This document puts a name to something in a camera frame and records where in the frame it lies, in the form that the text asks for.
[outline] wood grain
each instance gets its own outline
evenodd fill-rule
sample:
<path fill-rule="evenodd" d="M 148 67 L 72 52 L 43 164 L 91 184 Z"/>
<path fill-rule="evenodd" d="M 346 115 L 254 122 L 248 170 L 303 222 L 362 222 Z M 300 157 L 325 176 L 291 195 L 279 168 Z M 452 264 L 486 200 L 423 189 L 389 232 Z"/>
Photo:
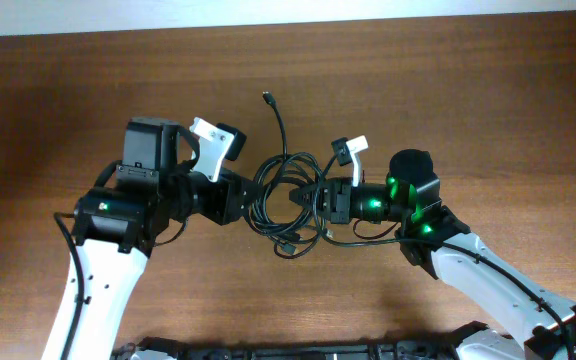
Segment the wood grain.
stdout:
<path fill-rule="evenodd" d="M 51 212 L 121 157 L 128 119 L 236 126 L 248 143 L 227 166 L 252 177 L 280 151 L 263 90 L 291 152 L 323 161 L 333 139 L 365 134 L 368 181 L 383 181 L 400 149 L 430 151 L 444 202 L 509 263 L 576 300 L 576 12 L 4 37 L 0 358 L 42 353 L 68 263 Z M 278 220 L 297 210 L 271 206 Z M 192 218 L 153 254 L 117 345 L 352 341 L 490 321 L 397 246 L 321 244 L 284 261 L 270 245 L 243 222 Z"/>

